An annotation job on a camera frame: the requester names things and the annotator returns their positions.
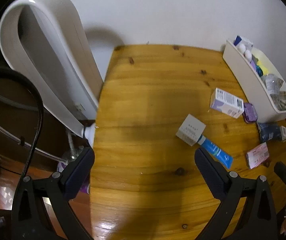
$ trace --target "medicine box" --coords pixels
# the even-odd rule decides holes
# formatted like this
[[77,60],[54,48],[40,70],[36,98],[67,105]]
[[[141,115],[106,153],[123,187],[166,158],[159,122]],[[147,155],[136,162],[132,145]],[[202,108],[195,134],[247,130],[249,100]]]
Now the medicine box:
[[281,126],[280,130],[281,130],[281,135],[282,135],[282,142],[285,142],[286,141],[286,127]]
[[248,167],[250,169],[257,167],[270,156],[266,142],[255,147],[246,154]]
[[216,88],[211,96],[210,107],[234,118],[244,112],[244,102],[241,98],[219,88]]
[[197,143],[202,135],[206,125],[193,115],[188,114],[176,133],[176,136],[185,141],[188,145],[193,146]]

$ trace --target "black hose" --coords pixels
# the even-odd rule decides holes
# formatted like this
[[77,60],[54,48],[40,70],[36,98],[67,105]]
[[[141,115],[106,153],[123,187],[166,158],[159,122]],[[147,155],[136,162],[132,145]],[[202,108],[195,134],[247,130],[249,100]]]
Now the black hose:
[[32,84],[32,82],[30,80],[28,80],[21,73],[14,71],[10,68],[0,67],[0,78],[10,79],[12,81],[15,81],[15,82],[21,84],[23,87],[25,87],[30,92],[30,94],[33,96],[34,100],[37,103],[37,107],[39,110],[37,131],[34,135],[34,139],[33,139],[33,142],[31,144],[29,156],[26,160],[26,163],[25,163],[23,170],[22,170],[22,173],[21,173],[20,180],[22,180],[27,174],[28,168],[31,164],[31,160],[32,160],[32,157],[34,154],[34,150],[36,148],[37,142],[38,142],[39,137],[40,137],[40,132],[42,129],[43,119],[44,119],[43,101],[42,101],[42,98],[41,98],[38,90],[36,89],[36,87]]

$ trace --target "metal screw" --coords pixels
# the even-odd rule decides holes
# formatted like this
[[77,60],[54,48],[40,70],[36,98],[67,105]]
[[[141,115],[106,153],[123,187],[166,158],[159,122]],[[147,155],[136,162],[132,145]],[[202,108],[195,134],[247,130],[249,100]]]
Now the metal screw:
[[52,174],[52,177],[56,179],[56,178],[60,177],[60,175],[61,175],[61,173],[59,173],[59,172],[57,171],[57,172],[55,172],[55,173]]
[[30,180],[30,177],[29,176],[25,176],[24,178],[23,178],[23,181],[24,182],[28,182]]
[[238,176],[238,174],[237,174],[237,172],[235,172],[235,171],[230,171],[230,176],[231,176],[232,178],[236,178],[236,177]]
[[266,181],[266,177],[265,177],[264,175],[261,175],[261,176],[260,176],[260,180],[261,180],[261,181]]

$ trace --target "yellow item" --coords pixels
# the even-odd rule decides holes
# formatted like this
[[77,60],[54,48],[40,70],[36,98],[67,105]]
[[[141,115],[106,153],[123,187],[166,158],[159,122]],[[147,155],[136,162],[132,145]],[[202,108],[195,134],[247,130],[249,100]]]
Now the yellow item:
[[268,69],[262,64],[262,62],[260,62],[260,60],[257,62],[257,65],[263,71],[263,75],[267,75],[269,73]]

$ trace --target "toothpaste tube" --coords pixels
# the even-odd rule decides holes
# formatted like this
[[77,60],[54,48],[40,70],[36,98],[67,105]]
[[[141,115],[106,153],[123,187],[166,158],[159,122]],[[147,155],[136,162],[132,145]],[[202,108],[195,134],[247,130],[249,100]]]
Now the toothpaste tube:
[[215,156],[226,168],[230,169],[233,161],[232,156],[228,155],[203,135],[200,136],[197,143],[204,147],[211,155]]

